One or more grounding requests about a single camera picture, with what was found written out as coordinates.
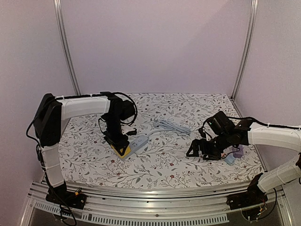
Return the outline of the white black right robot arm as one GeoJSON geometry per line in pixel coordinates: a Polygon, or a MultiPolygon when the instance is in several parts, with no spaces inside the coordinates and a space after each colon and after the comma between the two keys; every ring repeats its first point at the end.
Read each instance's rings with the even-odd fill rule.
{"type": "Polygon", "coordinates": [[[186,153],[187,157],[203,156],[204,160],[220,160],[222,153],[230,146],[267,145],[296,151],[298,154],[277,168],[256,175],[247,190],[237,195],[230,195],[228,203],[239,206],[254,205],[266,201],[266,193],[277,186],[287,184],[301,176],[301,128],[286,125],[262,123],[255,118],[240,118],[238,124],[232,117],[212,116],[206,123],[216,134],[206,139],[203,128],[199,129],[201,139],[194,139],[186,153]]]}

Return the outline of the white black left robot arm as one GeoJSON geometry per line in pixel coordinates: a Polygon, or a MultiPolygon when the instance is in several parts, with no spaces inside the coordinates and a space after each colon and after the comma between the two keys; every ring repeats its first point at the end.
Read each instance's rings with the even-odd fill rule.
{"type": "Polygon", "coordinates": [[[132,151],[129,136],[137,134],[137,131],[124,132],[122,126],[134,124],[138,115],[136,103],[130,96],[121,92],[67,97],[47,93],[43,96],[28,126],[28,129],[34,129],[35,135],[29,135],[28,131],[25,134],[37,143],[37,158],[48,186],[47,201],[63,205],[85,201],[81,190],[67,190],[61,170],[59,144],[72,119],[96,114],[106,124],[105,130],[101,131],[105,142],[118,157],[127,157],[132,151]]]}

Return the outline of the blue power strip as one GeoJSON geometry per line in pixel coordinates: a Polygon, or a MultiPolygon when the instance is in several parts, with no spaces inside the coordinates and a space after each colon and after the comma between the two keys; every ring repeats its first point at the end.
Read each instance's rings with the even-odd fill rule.
{"type": "Polygon", "coordinates": [[[140,150],[144,145],[146,145],[149,141],[149,138],[145,135],[140,135],[139,137],[137,137],[135,140],[131,141],[129,143],[130,147],[131,147],[131,154],[134,154],[135,152],[137,152],[138,150],[140,150]]]}

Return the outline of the yellow cube socket adapter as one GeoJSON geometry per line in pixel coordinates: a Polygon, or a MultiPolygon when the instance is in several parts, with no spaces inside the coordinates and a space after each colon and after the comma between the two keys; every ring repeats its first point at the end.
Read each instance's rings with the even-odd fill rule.
{"type": "Polygon", "coordinates": [[[111,148],[113,149],[114,153],[121,159],[121,160],[125,160],[127,157],[130,156],[131,154],[131,147],[130,145],[126,145],[123,147],[117,147],[114,145],[110,145],[111,148]]]}

